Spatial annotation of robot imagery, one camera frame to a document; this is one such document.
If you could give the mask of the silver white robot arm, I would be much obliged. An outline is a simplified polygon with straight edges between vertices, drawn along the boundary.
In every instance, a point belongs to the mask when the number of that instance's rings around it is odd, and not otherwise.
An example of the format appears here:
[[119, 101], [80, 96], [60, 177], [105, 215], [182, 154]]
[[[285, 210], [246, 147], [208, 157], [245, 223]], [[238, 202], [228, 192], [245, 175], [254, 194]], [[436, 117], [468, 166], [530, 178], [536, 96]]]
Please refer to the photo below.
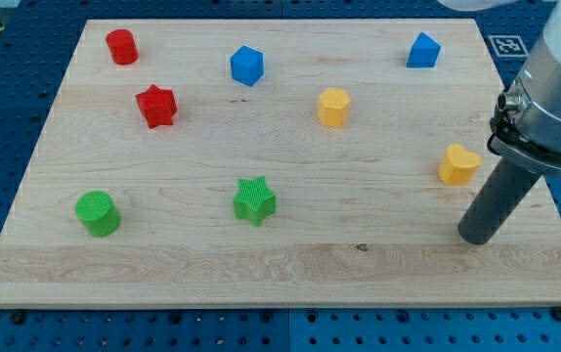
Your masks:
[[489, 182], [561, 179], [561, 1], [511, 84], [496, 102], [488, 148], [501, 157]]

